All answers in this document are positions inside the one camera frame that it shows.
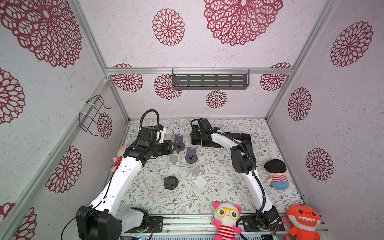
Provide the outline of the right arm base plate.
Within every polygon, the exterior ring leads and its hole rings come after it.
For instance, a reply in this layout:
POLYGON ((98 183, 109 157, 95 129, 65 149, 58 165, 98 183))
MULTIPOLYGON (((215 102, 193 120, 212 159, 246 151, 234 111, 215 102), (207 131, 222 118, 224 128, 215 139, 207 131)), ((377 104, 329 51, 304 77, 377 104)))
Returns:
POLYGON ((270 222, 259 215, 242 220, 242 224, 246 232, 284 232, 286 230, 281 216, 270 222))

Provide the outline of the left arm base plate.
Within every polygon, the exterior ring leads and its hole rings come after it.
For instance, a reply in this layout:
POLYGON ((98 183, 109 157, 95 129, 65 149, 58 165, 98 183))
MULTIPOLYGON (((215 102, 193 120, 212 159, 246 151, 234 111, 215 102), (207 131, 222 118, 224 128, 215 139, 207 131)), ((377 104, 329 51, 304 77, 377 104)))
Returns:
POLYGON ((139 227, 125 231, 125 234, 141 234, 141 233, 161 233, 163 231, 163 216, 144 217, 143 224, 139 227))

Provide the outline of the blue-edged black phone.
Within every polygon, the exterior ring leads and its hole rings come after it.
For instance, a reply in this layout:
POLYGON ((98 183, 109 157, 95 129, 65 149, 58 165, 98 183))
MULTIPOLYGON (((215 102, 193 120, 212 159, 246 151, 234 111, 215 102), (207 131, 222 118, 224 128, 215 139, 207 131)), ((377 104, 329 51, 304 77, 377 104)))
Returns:
POLYGON ((230 132, 225 132, 226 135, 230 136, 231 138, 235 139, 236 141, 241 142, 242 141, 242 136, 240 133, 230 133, 230 132))

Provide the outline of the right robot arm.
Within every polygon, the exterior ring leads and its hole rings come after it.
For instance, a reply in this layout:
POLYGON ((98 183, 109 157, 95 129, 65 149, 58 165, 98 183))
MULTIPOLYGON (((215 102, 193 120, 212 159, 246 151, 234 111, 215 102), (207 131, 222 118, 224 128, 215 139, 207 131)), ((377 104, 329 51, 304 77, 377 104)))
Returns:
POLYGON ((193 119, 192 142, 208 143, 210 147, 221 146, 230 151, 234 170, 244 178, 253 196, 256 212, 243 218, 255 218, 263 228, 279 221, 280 215, 274 204, 269 200, 257 171, 257 159, 253 152, 250 139, 242 139, 241 134, 224 132, 212 127, 208 119, 193 119))

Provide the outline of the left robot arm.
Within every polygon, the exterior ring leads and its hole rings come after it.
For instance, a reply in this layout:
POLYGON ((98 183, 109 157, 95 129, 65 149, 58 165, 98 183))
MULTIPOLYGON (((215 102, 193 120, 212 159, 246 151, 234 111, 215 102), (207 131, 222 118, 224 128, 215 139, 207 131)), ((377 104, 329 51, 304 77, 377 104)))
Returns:
POLYGON ((128 145, 123 157, 116 160, 109 183, 89 206, 78 209, 76 223, 81 240, 118 240, 122 233, 131 229, 148 227, 148 212, 144 209, 131 208, 121 218, 117 217, 117 212, 125 193, 147 161, 174 152, 173 142, 164 139, 166 131, 162 125, 140 127, 137 139, 128 145))

